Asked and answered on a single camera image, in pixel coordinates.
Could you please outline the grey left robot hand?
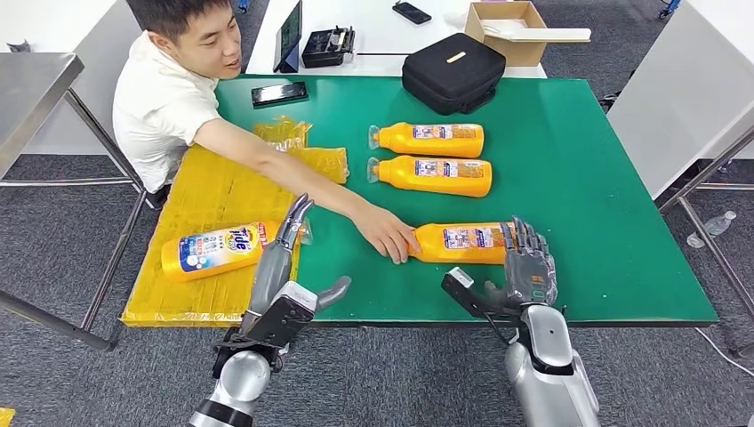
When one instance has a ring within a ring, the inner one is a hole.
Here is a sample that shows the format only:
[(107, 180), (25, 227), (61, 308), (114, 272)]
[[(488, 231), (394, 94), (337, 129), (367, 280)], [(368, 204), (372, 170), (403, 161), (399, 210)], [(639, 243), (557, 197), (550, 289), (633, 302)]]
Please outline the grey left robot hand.
[[(298, 240), (298, 233), (304, 223), (306, 213), (313, 204), (314, 201), (307, 194), (297, 197), (279, 226), (275, 239), (262, 250), (243, 320), (260, 318), (273, 304), (275, 297), (285, 285), (291, 281), (293, 247)], [(293, 283), (288, 291), (284, 291), (284, 296), (292, 296), (293, 301), (305, 310), (318, 313), (342, 298), (347, 293), (351, 282), (352, 279), (348, 276), (340, 277), (329, 288), (318, 294)]]

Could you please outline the person's right hand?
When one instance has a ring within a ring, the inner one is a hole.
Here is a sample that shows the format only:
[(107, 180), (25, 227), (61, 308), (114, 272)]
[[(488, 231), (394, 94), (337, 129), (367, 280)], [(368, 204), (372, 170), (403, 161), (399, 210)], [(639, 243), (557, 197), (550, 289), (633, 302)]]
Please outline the person's right hand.
[(386, 209), (365, 202), (349, 218), (361, 235), (395, 264), (407, 262), (412, 250), (421, 250), (414, 229)]

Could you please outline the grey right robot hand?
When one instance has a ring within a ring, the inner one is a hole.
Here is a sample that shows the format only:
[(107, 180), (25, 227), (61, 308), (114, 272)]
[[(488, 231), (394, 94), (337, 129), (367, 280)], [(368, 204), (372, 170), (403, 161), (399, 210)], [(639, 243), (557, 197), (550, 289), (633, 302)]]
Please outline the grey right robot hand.
[(501, 224), (504, 250), (504, 284), (487, 280), (485, 296), (497, 311), (518, 314), (526, 305), (552, 305), (557, 299), (555, 261), (546, 238), (518, 216)]

